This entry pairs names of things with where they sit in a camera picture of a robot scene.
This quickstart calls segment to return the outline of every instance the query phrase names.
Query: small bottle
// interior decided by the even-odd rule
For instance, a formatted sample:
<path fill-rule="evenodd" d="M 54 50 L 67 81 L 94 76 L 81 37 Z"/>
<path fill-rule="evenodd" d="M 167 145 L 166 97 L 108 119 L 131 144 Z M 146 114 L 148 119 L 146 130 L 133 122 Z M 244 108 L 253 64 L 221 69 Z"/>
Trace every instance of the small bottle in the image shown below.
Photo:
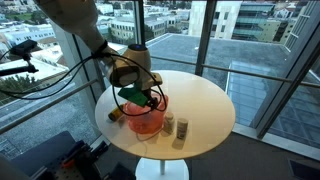
<path fill-rule="evenodd" d="M 171 112 L 167 112 L 164 115 L 163 130 L 168 134 L 172 134 L 173 128 L 174 128 L 174 116 Z"/>
<path fill-rule="evenodd" d="M 188 120 L 184 118 L 179 118 L 178 124 L 177 124 L 177 138 L 184 139 L 187 135 L 187 129 L 188 129 Z"/>

